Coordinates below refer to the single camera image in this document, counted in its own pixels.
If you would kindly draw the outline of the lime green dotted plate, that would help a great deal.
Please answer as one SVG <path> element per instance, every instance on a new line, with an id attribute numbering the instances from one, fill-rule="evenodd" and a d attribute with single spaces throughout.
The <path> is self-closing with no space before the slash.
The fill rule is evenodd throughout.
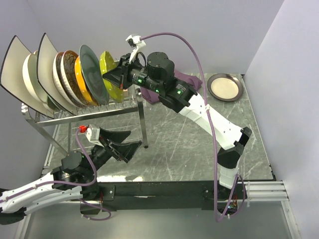
<path id="1" fill-rule="evenodd" d="M 113 70 L 117 64 L 115 63 L 113 57 L 108 51 L 104 51 L 100 55 L 100 72 L 101 75 L 107 73 L 110 70 Z M 116 87 L 113 83 L 110 81 L 103 79 L 105 88 L 109 94 L 109 96 L 116 102 L 120 103 L 124 100 L 124 93 L 123 90 Z"/>

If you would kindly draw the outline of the dark green round plate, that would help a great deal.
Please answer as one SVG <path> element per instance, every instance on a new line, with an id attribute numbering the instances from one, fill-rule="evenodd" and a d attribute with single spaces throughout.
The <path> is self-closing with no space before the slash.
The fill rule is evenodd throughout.
<path id="1" fill-rule="evenodd" d="M 109 95 L 100 72 L 99 59 L 93 50 L 85 44 L 81 45 L 79 53 L 82 74 L 90 93 L 98 104 L 107 105 Z"/>

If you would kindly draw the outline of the purple-rimmed beige plate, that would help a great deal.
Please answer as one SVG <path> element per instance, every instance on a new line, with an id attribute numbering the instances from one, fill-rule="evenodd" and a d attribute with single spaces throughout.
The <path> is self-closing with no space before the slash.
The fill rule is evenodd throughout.
<path id="1" fill-rule="evenodd" d="M 237 77 L 226 73 L 212 75 L 207 81 L 210 94 L 223 102 L 239 100 L 244 93 L 244 86 Z"/>

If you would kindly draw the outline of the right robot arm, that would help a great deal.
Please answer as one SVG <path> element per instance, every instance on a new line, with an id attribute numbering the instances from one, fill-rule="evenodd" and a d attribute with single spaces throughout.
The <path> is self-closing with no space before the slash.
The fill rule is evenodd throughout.
<path id="1" fill-rule="evenodd" d="M 142 65 L 137 56 L 123 55 L 119 62 L 107 64 L 102 77 L 121 90 L 137 85 L 159 95 L 159 101 L 167 108 L 192 120 L 213 136 L 219 145 L 217 162 L 220 166 L 219 194 L 225 199 L 236 193 L 234 180 L 244 147 L 252 131 L 241 128 L 204 102 L 189 83 L 174 75 L 174 63 L 163 52 L 153 52 Z"/>

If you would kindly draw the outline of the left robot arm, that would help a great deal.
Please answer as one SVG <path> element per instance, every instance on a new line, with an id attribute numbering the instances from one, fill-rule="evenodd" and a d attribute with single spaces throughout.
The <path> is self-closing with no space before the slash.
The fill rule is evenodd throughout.
<path id="1" fill-rule="evenodd" d="M 86 202 L 100 194 L 98 169 L 109 159 L 128 163 L 142 141 L 124 142 L 130 131 L 80 126 L 75 139 L 80 150 L 67 153 L 61 165 L 34 182 L 0 193 L 0 223 L 9 225 L 43 207 L 69 200 Z"/>

